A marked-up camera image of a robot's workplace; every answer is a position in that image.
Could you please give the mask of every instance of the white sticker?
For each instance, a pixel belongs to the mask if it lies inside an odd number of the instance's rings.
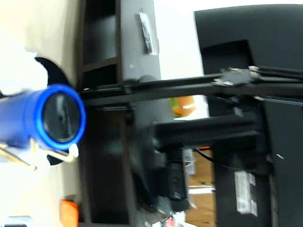
[[[257,216],[257,203],[253,200],[255,196],[251,193],[251,187],[256,186],[255,176],[245,171],[237,171],[235,172],[235,186],[237,211],[240,214]]]
[[[147,52],[150,55],[157,55],[150,19],[146,13],[140,12],[139,15]]]

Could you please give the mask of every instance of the blue bottle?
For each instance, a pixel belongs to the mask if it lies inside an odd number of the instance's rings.
[[[85,129],[81,98],[72,88],[51,85],[0,99],[0,143],[28,148],[34,138],[41,148],[67,150]]]

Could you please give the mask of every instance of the black monitor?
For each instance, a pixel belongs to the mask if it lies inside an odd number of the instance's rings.
[[[195,17],[205,74],[218,73],[228,67],[247,68],[250,65],[303,70],[303,5],[257,5],[202,10],[195,12]],[[232,112],[227,108],[226,102],[218,98],[208,97],[208,104],[210,116]],[[290,111],[291,102],[287,104]],[[272,105],[266,105],[267,112],[271,111],[271,115],[267,116],[269,126],[273,116],[277,118],[283,114],[285,120],[292,118],[293,114],[282,113],[282,109],[277,113]],[[302,103],[296,102],[295,107],[302,108]],[[246,110],[250,108],[251,106],[244,106]],[[298,126],[295,129],[301,126],[302,116],[297,116]],[[271,125],[280,130],[279,136],[272,137],[273,178],[270,175],[255,175],[258,215],[240,214],[237,211],[236,171],[214,166],[218,227],[269,227],[275,226],[277,220],[280,227],[302,225],[300,213],[303,200],[300,198],[303,183],[298,177],[302,169],[296,158],[299,153],[298,133],[287,140],[292,144],[291,149],[285,149],[289,146],[283,135],[296,130],[284,127],[286,132],[282,128],[283,124],[276,122]],[[276,144],[283,144],[284,148],[276,148]],[[217,148],[213,152],[215,159],[223,158],[230,162],[236,159],[245,164],[245,160],[240,160],[241,157],[232,157],[227,153],[226,148]]]
[[[249,65],[303,70],[303,5],[257,5],[195,12],[204,73]],[[230,114],[209,98],[211,116]]]

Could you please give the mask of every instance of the black cable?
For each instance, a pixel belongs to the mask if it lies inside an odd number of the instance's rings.
[[[301,81],[303,80],[303,74],[292,74],[286,72],[274,72],[274,71],[262,71],[262,70],[259,70],[257,73],[265,77],[280,77],[287,79],[298,79]]]
[[[281,78],[281,77],[264,77],[261,76],[256,82],[262,83],[302,83],[302,79],[290,79],[290,78]]]
[[[258,66],[260,70],[265,71],[276,71],[276,72],[285,72],[297,75],[303,75],[303,70],[294,70],[294,69],[285,69],[285,68],[276,68],[276,67],[267,67],[267,66]]]
[[[255,171],[253,169],[243,169],[243,168],[238,168],[238,167],[234,167],[234,166],[227,166],[227,165],[224,165],[222,163],[215,162],[213,158],[211,158],[208,155],[204,154],[198,148],[194,148],[193,150],[195,152],[197,152],[199,155],[201,155],[202,157],[204,157],[205,159],[207,159],[208,161],[214,163],[215,165],[219,165],[219,166],[222,166],[222,167],[225,167],[225,168],[228,168],[228,169],[231,169],[231,170],[235,170],[235,171],[244,170],[244,171],[247,171],[247,172],[255,173]]]

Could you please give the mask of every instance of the wooden shelf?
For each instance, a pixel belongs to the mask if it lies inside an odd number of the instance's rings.
[[[117,63],[117,57],[107,58],[107,59],[101,60],[96,63],[85,64],[82,67],[82,72],[88,72],[88,71],[99,69],[99,68],[102,68],[102,67],[105,67],[108,65],[114,65],[116,63]]]
[[[122,113],[87,110],[86,141],[81,158],[86,167],[90,220],[97,224],[128,225],[124,184],[123,148],[120,138]]]
[[[92,88],[101,85],[116,84],[116,64],[104,65],[83,73],[82,85],[84,88]]]
[[[87,0],[83,31],[83,63],[116,57],[115,1]]]
[[[79,151],[80,151],[80,157],[79,157],[79,170],[80,170],[80,178],[81,178],[81,190],[82,190],[82,201],[79,209],[79,221],[85,222],[85,223],[91,223],[91,212],[90,212],[90,203],[89,203],[89,195],[88,195],[88,188],[87,188],[87,171],[89,172],[88,167],[81,168],[82,166],[85,166],[87,161],[87,156],[82,155],[82,151],[86,150],[85,143],[80,142],[79,144]]]

